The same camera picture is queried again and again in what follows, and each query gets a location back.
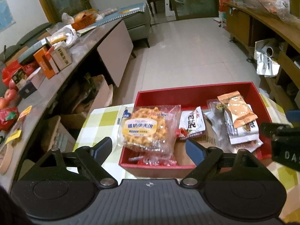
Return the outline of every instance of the apple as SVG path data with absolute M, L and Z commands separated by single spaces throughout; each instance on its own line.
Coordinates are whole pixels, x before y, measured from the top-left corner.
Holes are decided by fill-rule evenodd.
M 4 109 L 8 106 L 9 102 L 3 98 L 3 97 L 0 97 L 0 109 Z
M 16 90 L 16 91 L 19 90 L 18 87 L 17 87 L 17 85 L 14 83 L 14 81 L 13 81 L 12 79 L 9 81 L 8 86 L 9 86 L 9 88 L 10 88 L 11 90 Z
M 7 100 L 7 102 L 11 102 L 17 95 L 17 91 L 16 90 L 11 90 L 11 89 L 8 89 L 6 92 L 5 92 L 5 95 L 4 95 L 4 99 Z

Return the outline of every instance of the orange basket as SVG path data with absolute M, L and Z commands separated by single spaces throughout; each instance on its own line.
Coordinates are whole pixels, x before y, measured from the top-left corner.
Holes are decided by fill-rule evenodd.
M 80 22 L 72 24 L 72 27 L 73 27 L 73 29 L 78 31 L 78 30 L 82 30 L 82 29 L 88 27 L 89 25 L 94 24 L 95 22 L 96 22 L 96 19 L 94 18 L 93 14 L 90 14 L 88 16 L 83 17 Z

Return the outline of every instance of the checkered tablecloth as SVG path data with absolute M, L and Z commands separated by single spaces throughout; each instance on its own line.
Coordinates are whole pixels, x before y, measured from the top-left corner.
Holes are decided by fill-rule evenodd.
M 272 122 L 290 124 L 283 109 L 269 98 L 261 95 L 261 98 L 268 110 Z M 74 149 L 81 146 L 94 146 L 104 137 L 111 137 L 116 144 L 116 133 L 119 129 L 119 122 L 126 107 L 132 111 L 134 104 L 112 106 L 94 110 L 85 121 Z M 109 172 L 118 183 L 122 179 L 136 179 L 132 174 L 122 169 L 118 163 L 121 156 L 121 148 L 116 148 L 111 153 L 102 167 Z M 272 162 L 268 169 L 284 185 L 287 190 L 287 201 L 282 210 L 280 218 L 285 222 L 300 221 L 300 173 Z

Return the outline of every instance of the sofa leg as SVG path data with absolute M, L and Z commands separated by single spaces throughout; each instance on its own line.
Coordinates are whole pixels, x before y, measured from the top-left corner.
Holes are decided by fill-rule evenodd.
M 134 58 L 136 58 L 136 55 L 135 55 L 134 52 L 131 52 L 131 55 L 132 55 Z
M 147 44 L 148 48 L 150 48 L 150 45 L 149 45 L 148 39 L 147 39 L 147 38 L 145 38 L 145 39 L 144 39 L 144 41 L 146 42 L 146 44 Z

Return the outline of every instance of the orange snack packet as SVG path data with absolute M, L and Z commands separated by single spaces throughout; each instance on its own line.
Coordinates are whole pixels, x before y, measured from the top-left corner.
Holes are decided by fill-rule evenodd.
M 218 96 L 218 99 L 229 113 L 235 128 L 257 119 L 238 91 Z

